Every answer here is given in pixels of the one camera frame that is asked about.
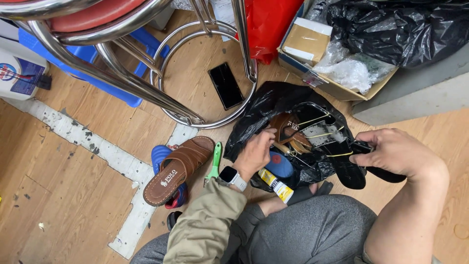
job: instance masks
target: green brush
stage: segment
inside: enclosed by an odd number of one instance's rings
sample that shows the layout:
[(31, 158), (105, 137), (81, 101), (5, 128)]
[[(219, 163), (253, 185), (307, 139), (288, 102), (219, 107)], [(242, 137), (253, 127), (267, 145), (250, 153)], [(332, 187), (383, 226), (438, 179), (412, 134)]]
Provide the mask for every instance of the green brush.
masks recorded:
[(210, 173), (204, 178), (204, 187), (210, 181), (211, 177), (218, 177), (218, 167), (220, 165), (220, 158), (221, 158), (221, 142), (217, 142), (215, 146), (215, 150), (213, 151), (213, 166)]

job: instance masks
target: wooden floor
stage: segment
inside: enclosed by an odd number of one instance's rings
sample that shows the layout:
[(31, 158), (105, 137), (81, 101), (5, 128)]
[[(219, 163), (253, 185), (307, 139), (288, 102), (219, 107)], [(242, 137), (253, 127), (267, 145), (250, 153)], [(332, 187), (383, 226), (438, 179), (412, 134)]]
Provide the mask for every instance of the wooden floor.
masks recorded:
[[(168, 32), (192, 20), (192, 13), (177, 10)], [(165, 35), (152, 32), (160, 39)], [(135, 66), (128, 55), (119, 54), (129, 67)], [(224, 61), (228, 61), (246, 92), (249, 83), (243, 78), (240, 49), (233, 41), (221, 42), (219, 36), (198, 37), (175, 53), (166, 70), (165, 91), (206, 120), (226, 116), (207, 74), (208, 69)], [(152, 104), (144, 102), (131, 108), (55, 67), (51, 74), (52, 90), (39, 91), (39, 100), (88, 125), (94, 133), (147, 163), (151, 162), (151, 149), (165, 144), (174, 129), (175, 122)], [(269, 66), (260, 65), (259, 76), (260, 84), (267, 80), (301, 84), (276, 61)], [(354, 134), (375, 129), (350, 116), (350, 103), (321, 94), (346, 115)], [(468, 116), (469, 109), (463, 109), (384, 126), (409, 132), (448, 164), (451, 184), (434, 247), (436, 257), (446, 264), (469, 264)], [(225, 143), (232, 126), (200, 131), (199, 135)], [(2, 100), (0, 139), (0, 264), (128, 263), (107, 244), (131, 209), (135, 190), (129, 179), (107, 166), (106, 161), (92, 158), (85, 148), (69, 143), (40, 120)], [(192, 199), (202, 188), (208, 167), (189, 181)], [(355, 197), (377, 213), (402, 186), (369, 174), (364, 190), (350, 190), (335, 176), (330, 179), (335, 184), (333, 193)], [(247, 195), (255, 200), (270, 194), (249, 188)], [(169, 212), (162, 207), (156, 210), (137, 248), (167, 232)]]

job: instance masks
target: hand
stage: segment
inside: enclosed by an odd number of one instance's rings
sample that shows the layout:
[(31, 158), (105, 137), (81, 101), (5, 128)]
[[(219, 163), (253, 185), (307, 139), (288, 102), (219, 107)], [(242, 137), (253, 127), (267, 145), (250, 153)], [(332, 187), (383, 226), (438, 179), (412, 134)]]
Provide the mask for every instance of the hand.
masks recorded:
[(360, 166), (382, 168), (406, 175), (409, 180), (416, 175), (425, 177), (433, 172), (440, 172), (440, 175), (448, 173), (441, 158), (416, 138), (399, 129), (360, 132), (355, 139), (366, 141), (376, 149), (369, 154), (350, 156), (350, 161)]
[(277, 129), (268, 126), (246, 142), (246, 147), (233, 164), (233, 168), (239, 172), (244, 181), (248, 182), (254, 173), (270, 162), (270, 146), (276, 131)]

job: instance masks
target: red stool seat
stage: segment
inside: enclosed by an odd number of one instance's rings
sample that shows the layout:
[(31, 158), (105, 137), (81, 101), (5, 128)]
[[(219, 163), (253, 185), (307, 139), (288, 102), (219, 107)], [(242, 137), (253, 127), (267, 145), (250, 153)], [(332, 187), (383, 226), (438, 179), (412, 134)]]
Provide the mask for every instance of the red stool seat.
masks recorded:
[(146, 0), (102, 0), (76, 13), (51, 18), (49, 22), (52, 31), (55, 32), (88, 30), (118, 19), (137, 8), (145, 1)]

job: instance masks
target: watch face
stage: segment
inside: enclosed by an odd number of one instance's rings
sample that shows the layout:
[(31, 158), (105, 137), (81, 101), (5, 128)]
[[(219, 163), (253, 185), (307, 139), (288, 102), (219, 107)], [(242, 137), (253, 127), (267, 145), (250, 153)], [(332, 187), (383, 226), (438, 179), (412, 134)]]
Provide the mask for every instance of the watch face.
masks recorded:
[(220, 173), (220, 175), (218, 176), (221, 180), (223, 180), (224, 182), (231, 182), (233, 180), (233, 178), (236, 176), (236, 174), (238, 173), (237, 170), (229, 167), (229, 166), (226, 166)]

